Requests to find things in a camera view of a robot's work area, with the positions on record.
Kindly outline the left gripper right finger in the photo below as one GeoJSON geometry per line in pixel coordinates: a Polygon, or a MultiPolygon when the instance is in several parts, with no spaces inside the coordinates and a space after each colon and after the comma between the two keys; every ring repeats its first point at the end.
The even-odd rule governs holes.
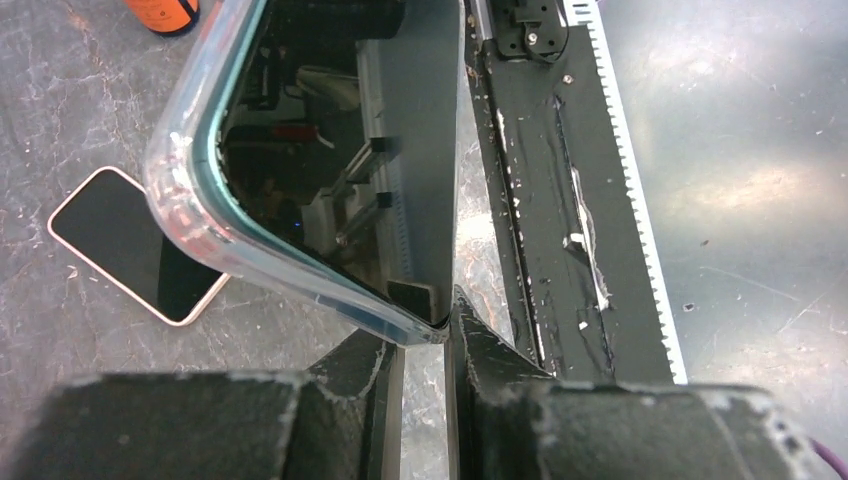
{"type": "Polygon", "coordinates": [[[461,288],[449,322],[454,479],[819,479],[835,464],[765,390],[559,380],[494,332],[461,288]]]}

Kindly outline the clear phone case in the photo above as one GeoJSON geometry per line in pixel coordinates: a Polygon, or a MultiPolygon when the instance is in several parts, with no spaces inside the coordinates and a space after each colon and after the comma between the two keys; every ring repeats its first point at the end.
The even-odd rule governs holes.
{"type": "Polygon", "coordinates": [[[155,219],[208,267],[311,299],[401,346],[443,342],[449,312],[434,328],[357,282],[334,279],[314,257],[259,233],[233,197],[221,170],[221,124],[266,2],[219,1],[210,13],[145,154],[144,185],[155,219]]]}

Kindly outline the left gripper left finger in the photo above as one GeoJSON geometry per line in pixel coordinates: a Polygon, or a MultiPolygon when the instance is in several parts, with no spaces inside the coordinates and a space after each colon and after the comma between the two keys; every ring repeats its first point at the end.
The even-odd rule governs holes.
{"type": "Polygon", "coordinates": [[[404,353],[358,330],[304,370],[98,374],[55,388],[10,479],[394,479],[404,353]]]}

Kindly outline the black phone teal edge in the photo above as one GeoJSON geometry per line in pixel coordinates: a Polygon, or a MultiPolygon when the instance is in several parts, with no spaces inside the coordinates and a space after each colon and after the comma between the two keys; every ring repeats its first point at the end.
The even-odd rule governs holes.
{"type": "Polygon", "coordinates": [[[460,5],[268,1],[220,130],[259,233],[437,328],[450,309],[460,5]]]}

